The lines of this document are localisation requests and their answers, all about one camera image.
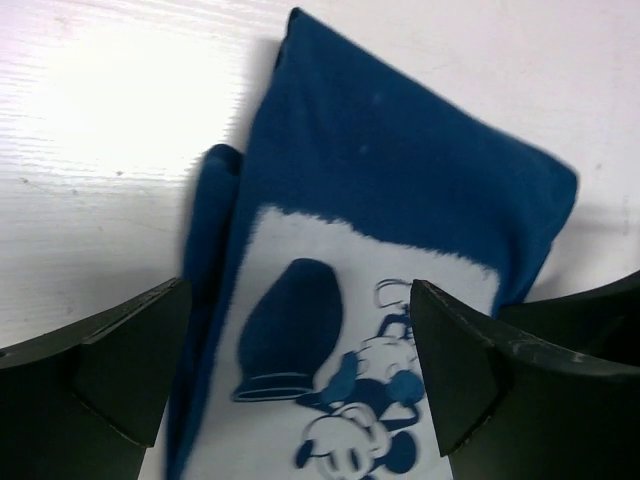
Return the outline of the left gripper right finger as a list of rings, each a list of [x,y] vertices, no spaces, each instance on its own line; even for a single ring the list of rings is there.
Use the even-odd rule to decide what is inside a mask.
[[[488,317],[416,281],[411,319],[456,479],[639,475],[639,277]]]

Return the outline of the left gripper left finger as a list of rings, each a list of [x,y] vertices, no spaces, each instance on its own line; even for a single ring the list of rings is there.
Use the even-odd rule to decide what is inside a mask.
[[[4,479],[135,479],[154,446],[191,311],[171,279],[1,350]]]

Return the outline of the blue t shirt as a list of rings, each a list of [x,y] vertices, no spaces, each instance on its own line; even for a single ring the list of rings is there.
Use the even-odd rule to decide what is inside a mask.
[[[576,174],[301,9],[244,152],[203,160],[168,479],[447,479],[409,318],[521,302]]]

